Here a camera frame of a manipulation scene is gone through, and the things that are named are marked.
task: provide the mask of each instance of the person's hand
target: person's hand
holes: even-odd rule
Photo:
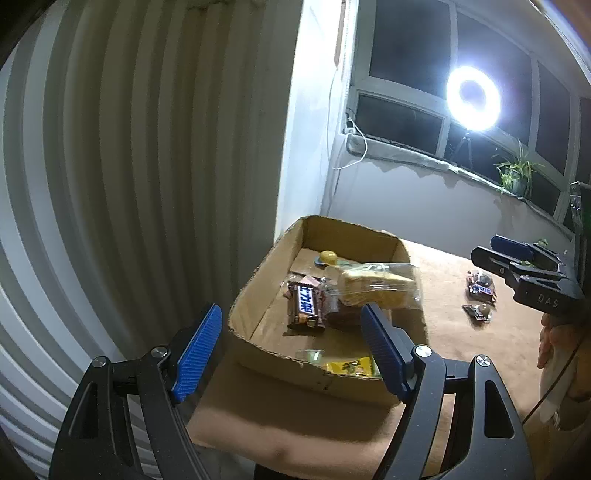
[[[547,313],[542,315],[542,331],[540,332],[540,350],[538,351],[538,368],[544,368],[554,355],[554,348],[563,349],[571,354],[576,348],[583,329],[573,325],[558,325],[551,327],[551,317]],[[575,399],[591,397],[591,338],[581,344],[577,352],[577,370],[568,391],[568,395]]]

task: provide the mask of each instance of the cardboard box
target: cardboard box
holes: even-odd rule
[[[322,250],[356,262],[411,262],[394,235],[340,220],[301,218],[277,241],[242,289],[228,318],[230,344],[243,366],[279,380],[356,401],[389,405],[396,398],[378,378],[335,375],[322,367],[296,360],[303,349],[324,349],[329,356],[358,358],[369,355],[360,330],[327,328],[314,336],[293,335],[287,328],[288,300],[281,286],[290,272],[323,276],[314,266]],[[422,310],[396,310],[395,325],[415,343],[427,343]]]

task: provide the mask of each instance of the potted plant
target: potted plant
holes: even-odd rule
[[[508,159],[501,155],[493,155],[492,158],[501,157],[504,162],[496,164],[496,169],[499,171],[501,177],[501,184],[503,188],[518,197],[529,198],[531,196],[531,176],[536,171],[537,163],[529,161],[529,152],[519,142],[519,154],[513,158]]]

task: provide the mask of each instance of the white cable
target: white cable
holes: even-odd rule
[[[353,119],[351,117],[349,117],[349,120],[351,120],[351,123],[353,124],[353,126],[355,127],[355,129],[361,134],[361,136],[363,137],[363,141],[365,142],[365,151],[363,152],[363,155],[361,155],[361,158],[357,161],[354,161],[353,163],[349,163],[348,165],[345,165],[344,167],[338,167],[338,168],[334,168],[332,167],[333,170],[343,170],[344,168],[347,167],[351,167],[357,163],[359,163],[360,161],[362,161],[365,156],[368,154],[368,139],[365,138],[365,135],[363,134],[363,132],[359,129],[359,127],[357,126],[357,124],[355,122],[353,122]],[[347,139],[349,138],[349,134],[347,134],[347,136],[345,137],[345,142],[347,141]]]

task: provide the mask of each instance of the table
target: table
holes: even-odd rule
[[[498,301],[490,324],[477,326],[461,305],[470,260],[404,241],[419,266],[430,346],[446,358],[493,360],[523,417],[538,400],[536,368],[541,313],[513,301],[495,278]],[[312,480],[369,480],[402,415],[302,390],[238,365],[226,355],[187,430],[198,445],[237,453],[273,470]],[[425,475],[439,471],[449,434],[453,396],[447,395]]]

